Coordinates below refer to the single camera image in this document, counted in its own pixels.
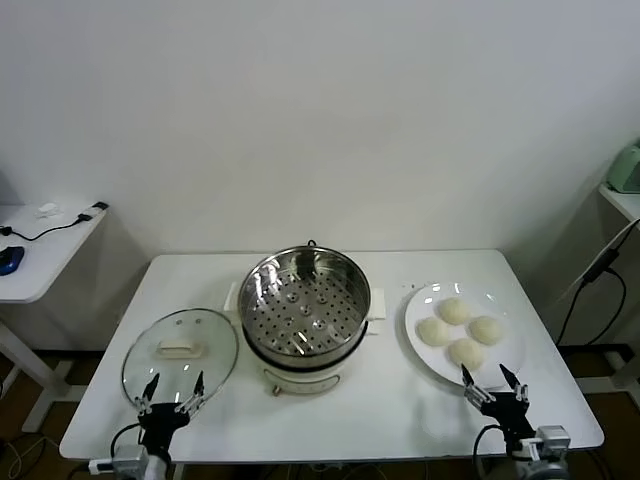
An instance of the glass lid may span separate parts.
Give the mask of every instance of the glass lid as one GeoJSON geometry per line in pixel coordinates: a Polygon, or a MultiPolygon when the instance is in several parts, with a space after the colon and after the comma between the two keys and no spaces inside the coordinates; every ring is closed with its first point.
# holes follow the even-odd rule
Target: glass lid
{"type": "Polygon", "coordinates": [[[180,310],[142,332],[122,364],[122,388],[135,406],[159,374],[151,403],[182,403],[193,395],[200,372],[204,400],[229,378],[238,358],[238,337],[224,315],[203,308],[180,310]]]}

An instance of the metal rim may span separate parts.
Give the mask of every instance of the metal rim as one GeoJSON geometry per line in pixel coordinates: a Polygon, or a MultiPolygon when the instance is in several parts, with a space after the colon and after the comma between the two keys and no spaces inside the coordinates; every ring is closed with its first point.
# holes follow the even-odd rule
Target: metal rim
{"type": "Polygon", "coordinates": [[[364,327],[362,329],[361,335],[359,335],[357,338],[355,338],[354,344],[342,356],[337,357],[337,358],[335,358],[335,359],[333,359],[333,360],[331,360],[331,361],[329,361],[327,363],[323,363],[322,365],[312,366],[312,367],[297,367],[297,366],[283,365],[281,363],[278,363],[275,359],[269,358],[267,355],[264,354],[264,352],[260,351],[258,349],[258,347],[256,347],[256,345],[253,343],[253,340],[251,339],[251,336],[247,334],[247,331],[246,331],[246,329],[244,327],[242,328],[242,332],[244,334],[244,339],[247,342],[247,345],[249,346],[251,351],[260,360],[262,360],[263,362],[267,363],[268,365],[271,365],[272,367],[278,368],[280,370],[285,370],[285,371],[288,371],[288,372],[314,373],[314,372],[319,372],[321,370],[326,370],[327,368],[334,367],[337,364],[339,364],[340,362],[346,360],[347,357],[349,357],[352,353],[354,353],[356,351],[358,346],[362,343],[362,340],[364,340],[364,337],[367,334],[367,327],[368,326],[369,326],[369,322],[367,322],[365,320],[364,327]]]}
{"type": "Polygon", "coordinates": [[[183,308],[182,310],[176,310],[175,312],[172,312],[168,315],[165,315],[162,318],[159,318],[158,320],[156,320],[155,322],[153,322],[150,326],[148,326],[147,328],[145,328],[142,332],[140,332],[140,335],[138,335],[136,337],[136,339],[134,340],[134,342],[131,344],[131,346],[129,347],[129,350],[127,350],[127,354],[124,357],[124,360],[122,361],[122,366],[120,367],[120,389],[122,390],[122,393],[124,394],[124,396],[126,397],[126,399],[129,401],[129,403],[135,407],[136,404],[134,402],[134,399],[131,398],[129,396],[129,393],[127,392],[127,389],[124,388],[124,366],[127,364],[127,360],[129,359],[129,355],[131,354],[131,350],[133,350],[133,347],[135,347],[135,345],[138,343],[138,340],[140,340],[142,338],[143,335],[145,335],[149,330],[151,330],[155,325],[157,325],[158,323],[160,323],[163,320],[166,320],[167,318],[176,315],[178,313],[184,313],[184,312],[209,312],[209,313],[214,313],[220,317],[222,317],[222,319],[224,321],[226,321],[229,324],[229,327],[231,328],[231,331],[233,332],[233,338],[235,340],[235,346],[236,346],[236,354],[233,357],[233,362],[231,363],[231,368],[229,369],[229,373],[227,373],[227,375],[222,379],[222,381],[218,384],[218,386],[216,387],[216,389],[211,392],[209,395],[206,395],[204,397],[204,401],[208,401],[210,400],[213,396],[217,395],[218,392],[220,392],[220,390],[222,390],[222,386],[227,383],[227,380],[229,379],[229,377],[231,376],[231,373],[233,372],[233,369],[236,368],[236,363],[238,361],[238,354],[240,351],[240,342],[238,340],[238,332],[236,332],[236,329],[233,327],[233,325],[231,324],[231,321],[226,317],[226,315],[216,311],[216,310],[212,310],[210,308],[183,308]]]}
{"type": "MultiPolygon", "coordinates": [[[[255,265],[251,271],[245,276],[244,281],[242,282],[241,286],[240,286],[240,295],[238,295],[238,300],[237,300],[237,311],[240,314],[242,323],[243,323],[243,330],[245,332],[247,332],[246,328],[245,328],[245,309],[243,308],[243,295],[242,292],[244,292],[247,287],[249,286],[250,282],[252,281],[252,279],[254,278],[254,276],[256,274],[259,274],[259,271],[261,268],[263,268],[265,266],[265,264],[268,264],[269,262],[272,262],[274,260],[277,261],[277,259],[281,256],[285,256],[291,253],[296,253],[296,252],[300,252],[301,250],[309,250],[310,252],[313,253],[324,253],[327,255],[332,255],[337,257],[338,259],[340,259],[341,261],[349,264],[349,266],[351,268],[353,268],[353,270],[358,274],[359,278],[361,279],[362,283],[363,283],[363,287],[364,290],[367,292],[366,297],[364,298],[365,300],[365,310],[368,311],[371,305],[371,287],[369,285],[369,281],[366,277],[366,275],[364,274],[364,272],[362,271],[362,269],[360,268],[360,266],[353,261],[351,258],[349,258],[347,255],[338,252],[336,250],[333,250],[331,248],[326,248],[326,247],[319,247],[316,245],[316,243],[313,240],[310,240],[309,243],[307,245],[298,245],[298,246],[294,246],[294,247],[289,247],[283,250],[280,250],[278,252],[275,252],[267,257],[265,257],[264,259],[260,260],[260,262],[258,262],[257,265],[255,265]]],[[[366,321],[366,313],[362,314],[362,318],[359,320],[359,324],[362,325],[362,323],[364,323],[366,321]]],[[[249,338],[252,338],[252,341],[255,342],[255,340],[253,340],[252,334],[248,334],[245,335],[246,337],[248,336],[249,338]]],[[[349,343],[351,343],[351,341],[354,340],[354,338],[352,337],[349,341],[347,341],[346,343],[342,344],[341,346],[338,346],[332,350],[325,350],[319,353],[314,353],[311,355],[306,355],[304,358],[313,358],[313,357],[318,357],[318,356],[326,356],[331,354],[332,352],[334,352],[335,350],[340,349],[341,347],[344,347],[346,345],[348,345],[349,343]]],[[[269,352],[273,353],[274,355],[282,355],[281,352],[270,348],[267,345],[264,345],[264,348],[266,350],[268,350],[269,352]]]]}

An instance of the white plate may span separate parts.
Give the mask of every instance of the white plate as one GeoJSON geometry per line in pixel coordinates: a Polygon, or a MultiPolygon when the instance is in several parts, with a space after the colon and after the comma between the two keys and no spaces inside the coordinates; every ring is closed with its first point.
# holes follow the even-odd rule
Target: white plate
{"type": "MultiPolygon", "coordinates": [[[[462,372],[449,358],[447,346],[432,347],[425,344],[416,331],[420,320],[438,315],[438,304],[447,298],[458,297],[464,301],[471,310],[471,319],[481,315],[488,315],[500,322],[504,328],[504,338],[496,345],[489,347],[482,345],[485,351],[485,361],[480,368],[471,372],[474,381],[485,387],[500,387],[507,382],[500,371],[502,363],[513,373],[517,373],[524,362],[525,343],[518,335],[513,321],[507,317],[507,313],[498,304],[495,297],[481,288],[457,282],[441,282],[430,284],[413,296],[407,305],[405,312],[405,327],[409,343],[431,370],[450,380],[462,385],[462,372]]],[[[468,334],[468,323],[459,326],[449,325],[451,341],[471,336],[468,334]]]]}

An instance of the green device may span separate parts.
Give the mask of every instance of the green device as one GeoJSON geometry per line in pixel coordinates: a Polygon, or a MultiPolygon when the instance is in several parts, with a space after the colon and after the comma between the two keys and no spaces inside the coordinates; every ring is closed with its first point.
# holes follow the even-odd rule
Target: green device
{"type": "Polygon", "coordinates": [[[620,193],[640,193],[640,139],[618,154],[607,173],[607,183],[620,193]]]}

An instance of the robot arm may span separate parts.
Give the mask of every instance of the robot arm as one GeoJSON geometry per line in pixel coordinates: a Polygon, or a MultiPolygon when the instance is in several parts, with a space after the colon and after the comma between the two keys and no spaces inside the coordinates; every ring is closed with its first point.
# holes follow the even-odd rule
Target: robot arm
{"type": "Polygon", "coordinates": [[[506,452],[516,463],[519,480],[569,480],[565,456],[571,441],[561,426],[533,430],[526,418],[528,387],[504,365],[500,370],[511,392],[490,393],[476,385],[462,365],[464,396],[483,415],[495,418],[504,434],[506,452]]]}
{"type": "Polygon", "coordinates": [[[116,479],[165,480],[171,465],[169,445],[173,434],[189,424],[204,403],[204,380],[200,372],[193,395],[182,403],[151,403],[160,374],[146,385],[141,397],[136,397],[138,422],[144,430],[139,445],[123,445],[113,458],[90,462],[94,474],[114,473],[116,479]]]}

